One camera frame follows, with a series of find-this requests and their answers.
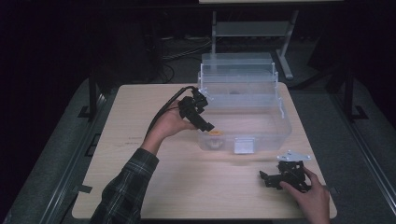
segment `floor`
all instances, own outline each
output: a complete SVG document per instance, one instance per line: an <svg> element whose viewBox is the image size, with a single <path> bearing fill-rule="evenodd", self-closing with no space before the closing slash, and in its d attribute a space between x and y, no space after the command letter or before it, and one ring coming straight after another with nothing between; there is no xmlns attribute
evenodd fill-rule
<svg viewBox="0 0 396 224"><path fill-rule="evenodd" d="M207 39L163 40L167 61L163 73L152 83L195 83L201 54L186 53L206 43ZM282 39L222 40L218 48L224 52L266 51L274 55ZM307 66L316 45L315 41L293 40L287 53L294 80L286 80L281 69L279 81L293 87L318 73ZM185 53L183 57L176 54ZM369 92L355 80L354 105L360 105L368 119L351 123L340 104L343 89L336 94L325 90L330 77L324 77L302 90L290 90L318 164L327 181L337 207L333 224L341 223L396 223L396 212L389 206L391 199L384 196L367 152L372 153L391 186L396 186L396 131L375 106ZM8 223L88 223L71 215L78 186L88 169L94 145L106 124L106 117L117 95L117 88L98 99L98 114L92 122L79 118L81 108L89 104L88 80L81 83L34 170L26 180L10 210ZM238 223L262 223L258 220ZM305 220L273 220L276 224L306 223Z"/></svg>

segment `person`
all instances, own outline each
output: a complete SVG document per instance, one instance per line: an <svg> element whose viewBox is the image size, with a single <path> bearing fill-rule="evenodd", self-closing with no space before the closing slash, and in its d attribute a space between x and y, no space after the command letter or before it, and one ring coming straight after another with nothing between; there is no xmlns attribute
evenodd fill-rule
<svg viewBox="0 0 396 224"><path fill-rule="evenodd" d="M166 137L183 130L196 130L181 118L174 101L158 118L140 148L127 161L120 173L105 187L102 201L92 215L91 223L140 223L140 211L152 174L159 162L156 157ZM301 193L286 182L281 182L300 205L311 223L330 223L329 192L319 183L318 177L304 168L311 179L312 189Z"/></svg>

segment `small object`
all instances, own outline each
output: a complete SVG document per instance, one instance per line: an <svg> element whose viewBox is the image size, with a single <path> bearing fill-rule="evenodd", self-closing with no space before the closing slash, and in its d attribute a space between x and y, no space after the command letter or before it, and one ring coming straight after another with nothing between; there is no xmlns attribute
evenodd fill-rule
<svg viewBox="0 0 396 224"><path fill-rule="evenodd" d="M223 132L220 130L212 130L210 132L207 132L207 134L209 134L210 136L220 136L223 135Z"/></svg>
<svg viewBox="0 0 396 224"><path fill-rule="evenodd" d="M260 171L260 177L267 188L282 189L279 183L285 181L302 193L308 192L311 186L305 183L304 163L302 161L280 161L277 166L280 175L268 175Z"/></svg>
<svg viewBox="0 0 396 224"><path fill-rule="evenodd" d="M281 156L277 156L279 161L310 161L311 156L289 150Z"/></svg>
<svg viewBox="0 0 396 224"><path fill-rule="evenodd" d="M254 153L254 138L235 138L233 153L252 154Z"/></svg>

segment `clear plastic container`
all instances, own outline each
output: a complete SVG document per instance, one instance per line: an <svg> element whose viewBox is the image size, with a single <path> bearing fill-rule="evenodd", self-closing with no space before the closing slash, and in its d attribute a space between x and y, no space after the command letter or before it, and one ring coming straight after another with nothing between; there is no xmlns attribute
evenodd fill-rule
<svg viewBox="0 0 396 224"><path fill-rule="evenodd" d="M198 82L209 102L201 116L215 126L198 132L201 149L277 150L290 135L269 53L204 54Z"/></svg>

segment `plaid sleeve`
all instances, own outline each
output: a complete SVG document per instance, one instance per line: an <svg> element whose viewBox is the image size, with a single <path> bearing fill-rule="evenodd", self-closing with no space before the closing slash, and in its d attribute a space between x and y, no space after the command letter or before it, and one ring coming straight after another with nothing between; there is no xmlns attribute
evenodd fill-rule
<svg viewBox="0 0 396 224"><path fill-rule="evenodd" d="M91 223L140 223L146 189L159 160L139 148L104 189Z"/></svg>

